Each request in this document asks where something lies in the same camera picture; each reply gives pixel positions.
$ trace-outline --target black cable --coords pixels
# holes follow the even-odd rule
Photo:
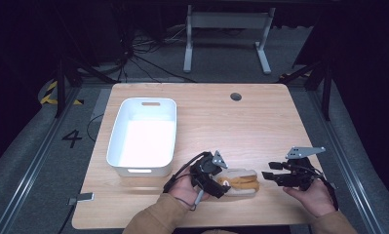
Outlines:
[[[116,65],[114,67],[108,68],[106,70],[102,70],[102,71],[100,71],[100,73],[102,73],[104,75],[109,75],[109,74],[112,74],[112,73],[120,70],[122,66],[123,66],[123,62],[121,62],[121,64]],[[78,71],[78,73],[81,74],[81,76],[83,76],[83,77],[94,77],[94,75],[92,75],[88,72]]]
[[[65,221],[63,222],[63,225],[60,228],[58,234],[62,233],[64,227],[66,226],[66,223],[69,221],[70,217],[72,216],[72,213],[73,213],[73,210],[75,209],[75,207],[76,207],[75,205],[72,205],[72,207],[70,208],[69,213],[67,214],[67,217],[66,217]]]
[[[326,179],[323,176],[320,177],[320,180],[328,189],[329,195],[331,195],[331,200],[333,201],[334,209],[339,211],[339,204],[337,203],[336,194],[334,193],[334,189],[335,189],[334,186],[332,186],[328,181],[326,181]]]
[[[174,33],[173,35],[169,36],[170,38],[165,38],[161,42],[158,42],[157,40],[151,39],[149,36],[146,36],[148,39],[143,40],[144,35],[136,35],[134,37],[133,41],[135,42],[135,40],[137,38],[140,38],[140,39],[138,39],[138,42],[135,42],[133,44],[134,52],[136,52],[138,54],[154,53],[164,46],[172,45],[173,43],[175,43],[176,41],[179,40],[179,38],[181,37],[181,34],[182,34],[181,32],[183,32],[185,29],[186,29],[186,27],[184,27],[183,29],[180,29],[177,33]],[[143,45],[148,45],[148,49],[143,50],[143,49],[136,48],[137,46],[143,46]]]
[[[125,83],[128,83],[128,74],[125,72],[124,66],[122,67],[122,71],[124,72]]]
[[[118,77],[117,77],[117,81],[119,81],[119,79],[121,78],[122,71],[124,70],[123,67],[124,66],[121,66],[121,68],[119,69],[119,74],[118,74]]]
[[[182,79],[187,80],[187,81],[192,82],[192,83],[197,83],[197,81],[195,81],[195,80],[193,80],[193,79],[190,79],[190,78],[187,78],[187,77],[183,77],[183,76],[180,76],[180,75],[173,74],[172,72],[170,72],[170,71],[164,69],[163,67],[161,67],[161,66],[159,66],[159,65],[156,65],[156,64],[152,63],[151,61],[149,61],[149,60],[147,60],[147,59],[145,59],[145,58],[141,58],[141,57],[136,56],[136,55],[134,55],[134,57],[136,57],[137,59],[141,59],[141,60],[143,60],[143,61],[145,61],[145,62],[147,62],[147,63],[149,63],[149,64],[151,64],[151,65],[153,65],[153,66],[155,66],[155,67],[157,67],[157,68],[159,68],[160,70],[167,72],[168,74],[170,74],[170,75],[172,75],[172,76],[174,76],[174,77],[182,78]]]
[[[178,170],[178,172],[176,172],[174,175],[171,176],[170,180],[167,181],[167,183],[164,185],[164,193],[168,193],[168,191],[173,187],[173,185],[175,184],[175,182],[181,178],[181,176],[179,176],[179,174],[181,174],[182,171],[184,171],[186,168],[188,168],[188,166],[190,166],[195,160],[197,160],[198,158],[200,158],[201,156],[204,156],[206,155],[206,153],[209,153],[209,152],[202,152],[201,154],[195,156],[194,158],[192,158],[190,161],[188,161],[188,163],[182,165],[182,167]]]
[[[310,173],[312,173],[312,174],[314,174],[316,176],[321,176],[323,174],[321,171],[319,171],[319,170],[317,170],[315,168],[312,170],[310,168],[306,168],[306,167],[302,167],[302,166],[298,166],[298,165],[292,165],[292,168],[302,169],[302,170],[304,170],[306,172],[310,172]]]
[[[179,180],[179,179],[181,179],[182,177],[184,177],[184,176],[193,176],[194,174],[191,174],[191,173],[189,173],[189,174],[184,174],[184,175],[180,175],[179,177],[176,177],[175,178],[175,180]]]
[[[192,205],[192,204],[188,204],[187,202],[185,202],[184,200],[182,200],[182,199],[180,199],[180,198],[177,198],[177,197],[175,197],[177,200],[179,200],[179,201],[181,201],[181,202],[183,202],[185,205],[187,205],[188,207],[196,207],[195,205]]]
[[[156,82],[158,82],[158,83],[161,83],[161,81],[159,81],[159,80],[157,80],[157,79],[154,79],[154,78],[148,73],[148,71],[142,69],[142,67],[140,67],[140,66],[138,65],[138,63],[134,62],[132,59],[130,59],[130,61],[133,62],[137,67],[139,67],[139,69],[141,69],[142,71],[144,71],[144,72],[149,76],[149,78],[151,78],[152,80],[154,80],[154,81],[156,81]]]
[[[88,123],[87,134],[88,134],[88,137],[89,137],[93,142],[95,142],[96,140],[93,139],[93,138],[91,137],[91,135],[90,135],[90,131],[89,131],[90,125],[91,125],[92,122],[94,122],[94,120],[96,120],[97,118],[99,118],[99,117],[102,116],[102,115],[103,115],[103,114],[98,115],[97,117],[95,117],[94,119],[92,119],[92,120]]]

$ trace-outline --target person's left hand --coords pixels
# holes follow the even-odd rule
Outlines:
[[[190,210],[194,206],[198,191],[191,185],[190,167],[181,172],[179,179],[176,180],[168,193],[177,198],[186,209]],[[210,194],[205,192],[201,201],[207,200],[209,197]]]

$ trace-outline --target hole in table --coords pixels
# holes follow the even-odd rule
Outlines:
[[[238,93],[233,93],[230,95],[231,99],[235,100],[235,101],[239,101],[242,99],[242,96]]]

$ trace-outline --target metal frame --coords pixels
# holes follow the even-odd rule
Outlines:
[[[323,106],[315,92],[308,92],[309,98],[312,104],[315,106],[318,117],[323,119]],[[336,132],[334,131],[331,121],[321,121],[325,132],[331,140],[332,149],[336,155],[337,166],[340,168],[343,178],[348,185],[349,191],[352,194],[352,198],[358,207],[358,211],[364,220],[365,227],[368,233],[385,233],[380,221],[378,220],[373,207],[370,204],[370,199],[367,192],[364,189],[358,175],[353,170],[349,163],[343,146],[341,145]]]
[[[255,49],[260,59],[264,74],[270,74],[271,69],[267,56],[264,53],[264,45],[270,31],[270,25],[274,18],[275,8],[270,8],[268,13],[217,13],[217,12],[193,12],[191,5],[187,10],[187,46],[183,71],[191,71],[193,56],[192,28],[250,28],[262,29],[262,36],[259,42],[255,42]]]
[[[58,118],[55,118],[54,122],[52,123],[51,128],[49,129],[35,157],[30,163],[29,168],[27,169],[26,173],[21,179],[12,200],[10,201],[10,203],[6,208],[6,211],[3,213],[2,217],[0,218],[0,233],[9,232],[13,222],[16,219],[16,216],[20,211],[21,206],[23,205],[24,201],[26,200],[30,192],[30,189],[32,188],[34,182],[36,181],[36,178],[39,176],[43,164],[48,158],[49,149],[55,138],[55,135],[57,134],[60,125],[63,123],[63,120],[67,112],[69,111],[73,101],[78,96],[79,91],[80,91],[79,88],[73,88],[70,91],[67,97],[68,105],[61,111],[60,116]]]

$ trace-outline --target gray carpet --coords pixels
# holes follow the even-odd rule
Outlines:
[[[171,30],[179,31],[180,27]],[[116,72],[110,76],[114,79],[119,77],[123,82],[183,82],[183,79],[175,77],[178,75],[199,83],[273,83],[278,80],[280,74],[298,69],[298,67],[292,69],[292,63],[309,32],[310,28],[300,27],[270,31],[265,47],[272,68],[270,75],[263,75],[253,47],[253,42],[258,41],[258,31],[245,30],[234,36],[226,31],[202,30],[196,31],[195,34],[191,73],[182,72],[185,50],[184,36],[182,36],[181,41],[164,46],[153,53],[137,54],[172,74],[144,60],[133,58],[135,63],[129,61],[124,67],[127,75],[122,73],[119,77],[119,72]],[[315,98],[321,95],[322,87],[318,92],[308,93],[301,86],[303,82],[304,78],[299,78],[289,84],[292,98],[312,144],[327,149],[327,152],[319,155],[319,160],[328,179],[339,187],[336,195],[341,210],[359,233],[369,232],[354,202],[351,189],[342,176],[336,158],[338,152],[333,150],[330,136],[326,134],[325,124],[334,129],[345,157],[368,194],[370,207],[376,214],[383,231],[389,233],[389,193],[370,164],[337,89],[333,86],[331,121],[325,123],[317,111],[319,102],[313,102],[313,99],[316,100]],[[46,90],[48,85],[44,84],[43,90]],[[49,153],[33,186],[20,204],[20,209],[15,211],[15,218],[8,225],[8,233],[58,233],[63,226],[70,211],[66,202],[68,198],[78,193],[85,177],[95,144],[93,139],[97,137],[100,121],[103,118],[98,116],[104,111],[110,87],[95,78],[85,79],[83,87],[75,97],[83,99],[84,104],[69,107],[50,143]],[[0,160],[0,218],[40,149],[43,139],[47,137],[48,130],[56,121],[54,119],[56,108],[55,105],[44,104],[41,111],[23,129]],[[72,141],[63,140],[63,137],[75,131],[78,133],[77,137],[81,139],[76,140],[71,147]],[[69,220],[62,233],[121,233],[121,231],[120,229],[75,230]],[[292,226],[291,231],[309,233],[306,225]]]

